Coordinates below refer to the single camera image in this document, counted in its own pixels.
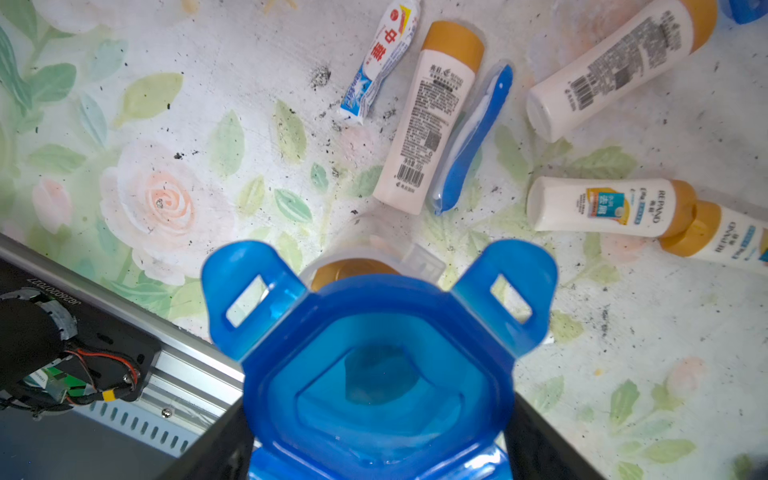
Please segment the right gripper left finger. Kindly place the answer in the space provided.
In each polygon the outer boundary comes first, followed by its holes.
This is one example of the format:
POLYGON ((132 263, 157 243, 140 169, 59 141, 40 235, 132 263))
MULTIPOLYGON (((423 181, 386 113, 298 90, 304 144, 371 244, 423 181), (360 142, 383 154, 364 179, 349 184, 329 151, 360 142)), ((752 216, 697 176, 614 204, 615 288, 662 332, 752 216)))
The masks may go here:
POLYGON ((255 436, 243 400, 238 399, 157 479, 247 479, 255 436))

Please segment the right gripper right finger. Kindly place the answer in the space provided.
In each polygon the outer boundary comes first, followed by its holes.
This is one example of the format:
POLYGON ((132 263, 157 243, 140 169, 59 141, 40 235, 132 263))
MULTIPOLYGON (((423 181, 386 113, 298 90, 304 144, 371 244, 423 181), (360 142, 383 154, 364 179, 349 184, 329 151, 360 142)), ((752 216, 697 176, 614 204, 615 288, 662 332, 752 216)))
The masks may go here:
POLYGON ((503 435, 513 479, 600 480, 600 473, 518 392, 503 435))

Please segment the clear plastic cup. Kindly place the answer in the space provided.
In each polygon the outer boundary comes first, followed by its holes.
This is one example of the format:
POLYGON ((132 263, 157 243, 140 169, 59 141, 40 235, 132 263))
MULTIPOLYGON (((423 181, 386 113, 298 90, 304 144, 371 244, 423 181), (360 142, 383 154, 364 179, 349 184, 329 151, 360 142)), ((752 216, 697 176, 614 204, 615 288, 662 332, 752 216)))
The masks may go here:
POLYGON ((359 219, 338 232, 328 248, 301 271, 299 278, 310 289, 319 267, 350 258, 377 260, 397 270, 399 276, 431 284, 437 283, 446 269, 438 257, 386 225, 359 219))

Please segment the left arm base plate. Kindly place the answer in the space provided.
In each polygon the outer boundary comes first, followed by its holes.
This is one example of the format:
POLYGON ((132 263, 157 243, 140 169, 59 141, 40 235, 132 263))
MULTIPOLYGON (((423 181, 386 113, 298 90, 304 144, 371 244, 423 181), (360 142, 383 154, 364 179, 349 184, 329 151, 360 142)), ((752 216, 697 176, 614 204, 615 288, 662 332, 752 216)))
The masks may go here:
POLYGON ((1 263, 1 407, 39 418, 139 398, 160 341, 1 263))

